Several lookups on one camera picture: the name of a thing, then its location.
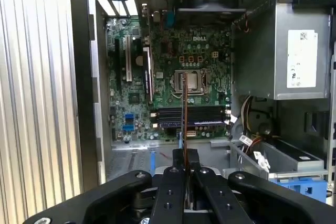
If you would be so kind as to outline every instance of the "bolt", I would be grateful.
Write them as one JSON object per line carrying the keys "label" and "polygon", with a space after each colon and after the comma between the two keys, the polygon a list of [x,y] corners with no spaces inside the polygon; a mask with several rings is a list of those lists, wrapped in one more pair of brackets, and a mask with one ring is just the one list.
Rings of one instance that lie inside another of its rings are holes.
{"label": "bolt", "polygon": [[34,222],[34,224],[50,224],[50,223],[51,223],[51,219],[49,218],[41,218]]}
{"label": "bolt", "polygon": [[207,168],[201,168],[201,170],[199,170],[201,173],[206,174],[209,172],[209,170]]}
{"label": "bolt", "polygon": [[178,173],[178,169],[176,169],[175,167],[173,167],[173,168],[171,168],[170,170],[169,170],[171,173]]}
{"label": "bolt", "polygon": [[144,218],[144,219],[142,219],[141,221],[140,221],[140,224],[149,224],[149,218],[147,217],[147,218]]}
{"label": "bolt", "polygon": [[138,173],[137,174],[137,178],[144,178],[146,176],[146,174],[143,173]]}
{"label": "bolt", "polygon": [[243,178],[245,178],[245,176],[241,173],[238,173],[238,174],[236,174],[236,178],[243,179]]}

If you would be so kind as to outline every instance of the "circuit board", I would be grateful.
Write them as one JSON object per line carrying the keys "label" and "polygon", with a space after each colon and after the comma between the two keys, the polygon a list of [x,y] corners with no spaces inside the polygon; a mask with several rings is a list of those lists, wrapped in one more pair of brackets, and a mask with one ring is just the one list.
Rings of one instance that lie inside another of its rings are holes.
{"label": "circuit board", "polygon": [[154,107],[181,106],[179,73],[188,74],[188,106],[225,105],[230,99],[230,30],[191,28],[151,32]]}
{"label": "circuit board", "polygon": [[[188,106],[230,103],[230,29],[165,29],[153,24],[153,102],[145,98],[142,32],[139,18],[107,20],[110,68],[110,123],[114,141],[176,140],[176,130],[151,121],[151,111],[180,108],[179,76],[187,72]],[[191,139],[227,136],[228,126],[191,129]]]}

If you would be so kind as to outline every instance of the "capacitor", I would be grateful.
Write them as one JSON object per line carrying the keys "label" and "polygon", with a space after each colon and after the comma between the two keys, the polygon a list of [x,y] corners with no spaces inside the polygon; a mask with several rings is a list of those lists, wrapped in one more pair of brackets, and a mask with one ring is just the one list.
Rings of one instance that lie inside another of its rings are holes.
{"label": "capacitor", "polygon": [[152,16],[153,16],[153,21],[155,23],[159,23],[160,22],[160,20],[161,20],[161,14],[158,11],[153,12]]}

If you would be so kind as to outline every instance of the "chip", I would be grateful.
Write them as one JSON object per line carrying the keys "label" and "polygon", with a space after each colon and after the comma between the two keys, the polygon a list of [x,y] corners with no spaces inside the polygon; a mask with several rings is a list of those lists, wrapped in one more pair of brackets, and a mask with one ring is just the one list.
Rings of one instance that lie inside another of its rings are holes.
{"label": "chip", "polygon": [[129,95],[128,95],[128,103],[129,104],[139,104],[140,103],[140,95],[139,95],[139,93],[129,93]]}
{"label": "chip", "polygon": [[133,35],[139,35],[139,29],[137,29],[137,28],[132,29],[132,34]]}

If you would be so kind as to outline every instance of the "expansion slot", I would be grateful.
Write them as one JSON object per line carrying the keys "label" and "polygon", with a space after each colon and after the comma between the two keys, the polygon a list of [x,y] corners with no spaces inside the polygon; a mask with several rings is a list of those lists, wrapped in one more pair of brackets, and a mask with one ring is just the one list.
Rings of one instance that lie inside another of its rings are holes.
{"label": "expansion slot", "polygon": [[131,60],[131,36],[126,36],[126,48],[125,48],[125,56],[126,56],[126,81],[132,81],[132,60]]}

